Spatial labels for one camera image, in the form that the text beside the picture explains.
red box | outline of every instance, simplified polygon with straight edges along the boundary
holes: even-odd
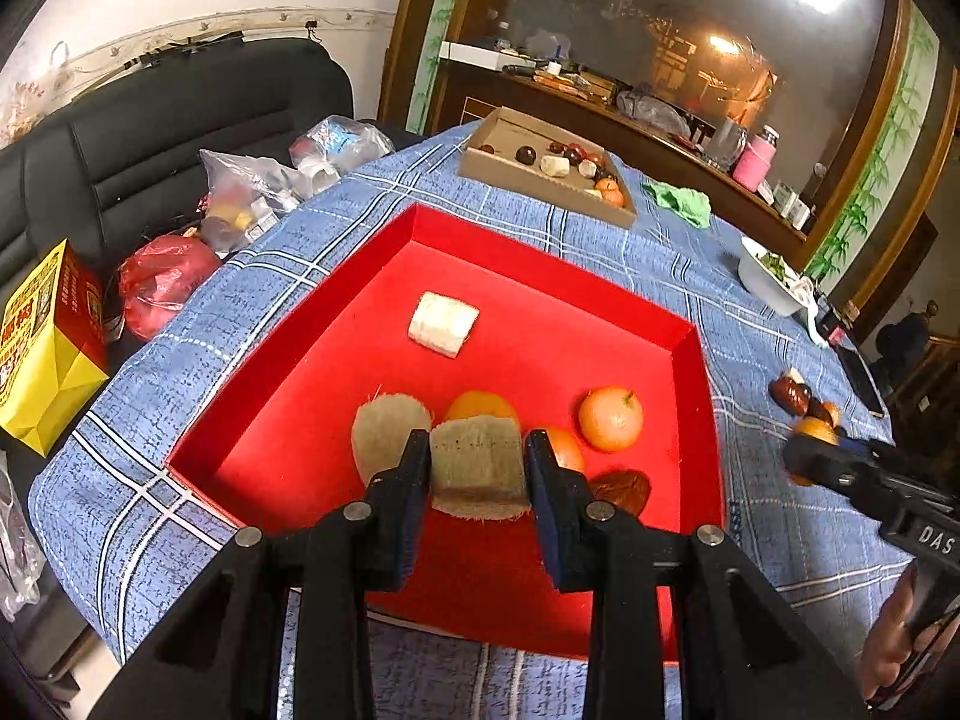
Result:
[[[480,310],[455,360],[407,338],[426,290]],[[364,494],[350,426],[378,392],[411,394],[439,419],[461,392],[486,389],[514,405],[525,431],[557,425],[576,434],[579,400],[606,385],[637,393],[645,426],[634,446],[616,454],[581,442],[587,476],[642,469],[652,483],[641,517],[647,525],[692,533],[722,524],[696,328],[533,247],[413,206],[275,327],[167,463],[238,524],[278,533]],[[589,651],[589,594],[552,589],[529,514],[477,522],[429,509],[405,589],[368,600],[474,640],[579,658]],[[664,589],[659,600],[672,659]]]

pink container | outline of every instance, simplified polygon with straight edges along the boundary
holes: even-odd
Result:
[[[770,165],[776,154],[776,140],[779,135],[771,127],[763,127],[760,135],[751,138],[740,161],[733,170],[733,180],[750,191],[757,191],[760,183],[770,172]]]

bottle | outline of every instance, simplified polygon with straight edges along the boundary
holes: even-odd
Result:
[[[806,218],[806,221],[803,223],[803,227],[800,228],[800,232],[804,235],[809,235],[813,231],[813,225],[817,223],[817,209],[810,205],[810,215]]]
[[[827,303],[827,312],[817,319],[817,332],[820,333],[820,336],[831,346],[836,346],[832,338],[840,326],[840,314],[837,314],[837,309]]]
[[[740,161],[733,169],[733,180],[749,191],[757,191],[760,182],[767,177],[776,154],[776,141],[779,133],[773,127],[763,127],[760,135],[755,135],[743,152]]]
[[[493,35],[493,48],[502,52],[511,47],[510,45],[510,23],[500,22],[496,25],[496,34]]]

orange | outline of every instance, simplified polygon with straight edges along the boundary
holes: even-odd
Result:
[[[832,443],[834,446],[837,446],[840,443],[839,437],[832,427],[829,426],[824,420],[813,418],[813,416],[805,416],[801,419],[796,425],[793,426],[794,433],[803,433],[805,436],[813,436],[815,439],[820,439],[822,442]]]
[[[836,403],[824,403],[824,409],[830,416],[830,422],[833,423],[834,429],[840,427],[840,420],[843,418],[843,412],[840,410],[840,407]]]
[[[505,399],[493,392],[483,392],[480,389],[471,389],[458,396],[446,410],[444,422],[452,419],[469,419],[472,416],[489,415],[505,416],[517,423],[520,427],[520,417],[517,410]]]
[[[594,449],[619,452],[637,442],[643,430],[643,407],[625,386],[594,389],[577,413],[580,435]]]
[[[583,473],[584,456],[573,434],[558,427],[548,427],[544,430],[546,430],[546,437],[550,440],[550,446],[553,447],[553,455],[557,458],[558,466]]]
[[[623,208],[623,206],[627,204],[627,199],[623,196],[622,191],[618,189],[603,190],[600,196],[609,204],[616,205],[617,208]]]

green cloth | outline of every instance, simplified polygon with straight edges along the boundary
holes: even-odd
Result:
[[[709,227],[710,198],[702,191],[677,189],[669,184],[661,184],[659,181],[651,181],[645,189],[653,196],[659,207],[669,208],[683,221],[701,230]]]

